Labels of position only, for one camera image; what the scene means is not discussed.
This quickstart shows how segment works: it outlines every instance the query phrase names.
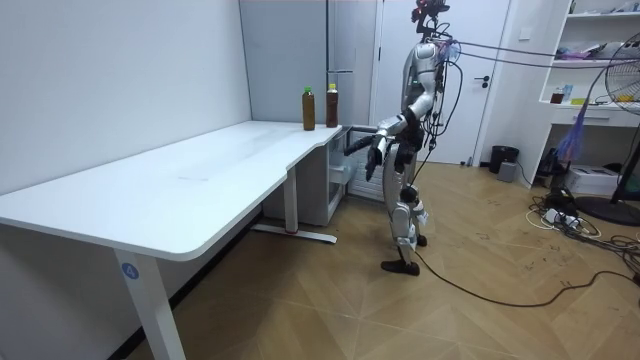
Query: trash can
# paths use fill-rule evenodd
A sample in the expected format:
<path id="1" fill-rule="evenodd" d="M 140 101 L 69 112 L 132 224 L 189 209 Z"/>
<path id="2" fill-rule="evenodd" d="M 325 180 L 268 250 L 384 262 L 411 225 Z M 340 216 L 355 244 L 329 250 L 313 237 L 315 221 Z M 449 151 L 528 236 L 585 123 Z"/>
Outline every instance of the trash can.
<path id="1" fill-rule="evenodd" d="M 489 163 L 489 171 L 494 174 L 500 172 L 500 165 L 503 162 L 512 162 L 515 163 L 516 159 L 518 159 L 518 154 L 520 154 L 520 150 L 510 147 L 497 145 L 491 149 L 491 162 Z"/>

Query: humanoid robot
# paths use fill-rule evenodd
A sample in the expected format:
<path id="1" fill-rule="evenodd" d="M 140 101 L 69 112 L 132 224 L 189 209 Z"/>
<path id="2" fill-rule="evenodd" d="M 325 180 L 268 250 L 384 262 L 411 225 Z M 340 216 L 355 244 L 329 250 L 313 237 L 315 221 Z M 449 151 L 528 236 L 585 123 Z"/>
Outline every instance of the humanoid robot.
<path id="1" fill-rule="evenodd" d="M 384 261 L 382 269 L 394 273 L 418 276 L 420 267 L 411 261 L 411 252 L 417 246 L 426 246 L 427 239 L 420 235 L 419 224 L 426 224 L 427 213 L 420 201 L 418 188 L 413 185 L 416 157 L 423 147 L 425 131 L 422 119 L 434 116 L 437 93 L 443 91 L 442 61 L 446 41 L 439 39 L 437 17 L 449 10 L 446 0 L 417 0 L 412 21 L 418 22 L 416 32 L 423 35 L 409 53 L 404 66 L 402 112 L 378 124 L 375 135 L 365 137 L 345 150 L 349 156 L 370 146 L 366 177 L 369 181 L 375 168 L 384 164 L 383 193 L 389 213 L 391 233 L 398 247 L 400 260 Z M 424 25 L 432 22 L 433 28 Z M 429 149 L 435 148 L 435 139 Z"/>

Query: blue sticker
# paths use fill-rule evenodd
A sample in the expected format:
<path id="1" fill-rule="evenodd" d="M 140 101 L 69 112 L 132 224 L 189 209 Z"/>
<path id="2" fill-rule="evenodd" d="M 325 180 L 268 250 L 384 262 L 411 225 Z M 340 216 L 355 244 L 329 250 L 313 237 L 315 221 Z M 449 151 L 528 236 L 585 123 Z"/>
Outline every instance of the blue sticker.
<path id="1" fill-rule="evenodd" d="M 122 264 L 122 272 L 130 279 L 136 280 L 140 277 L 140 273 L 138 273 L 138 269 L 135 266 L 124 263 Z"/>

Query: white box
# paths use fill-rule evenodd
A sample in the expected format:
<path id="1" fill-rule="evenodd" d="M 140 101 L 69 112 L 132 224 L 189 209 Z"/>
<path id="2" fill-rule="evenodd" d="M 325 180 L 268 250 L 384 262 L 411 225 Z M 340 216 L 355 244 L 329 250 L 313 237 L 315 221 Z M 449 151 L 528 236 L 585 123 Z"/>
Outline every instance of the white box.
<path id="1" fill-rule="evenodd" d="M 600 166 L 571 165 L 565 184 L 572 193 L 613 195 L 618 186 L 618 173 Z"/>

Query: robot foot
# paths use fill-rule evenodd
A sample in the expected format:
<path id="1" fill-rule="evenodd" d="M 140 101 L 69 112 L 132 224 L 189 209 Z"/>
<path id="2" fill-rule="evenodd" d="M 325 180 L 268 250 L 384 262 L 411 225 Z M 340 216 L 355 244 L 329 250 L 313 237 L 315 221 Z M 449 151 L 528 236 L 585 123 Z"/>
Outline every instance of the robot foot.
<path id="1" fill-rule="evenodd" d="M 424 235 L 418 236 L 418 246 L 426 247 L 427 246 L 427 237 Z"/>
<path id="2" fill-rule="evenodd" d="M 407 265 L 404 260 L 383 261 L 380 263 L 380 267 L 382 270 L 396 274 L 408 274 L 413 276 L 420 275 L 420 267 L 415 262 L 412 262 L 411 265 Z"/>

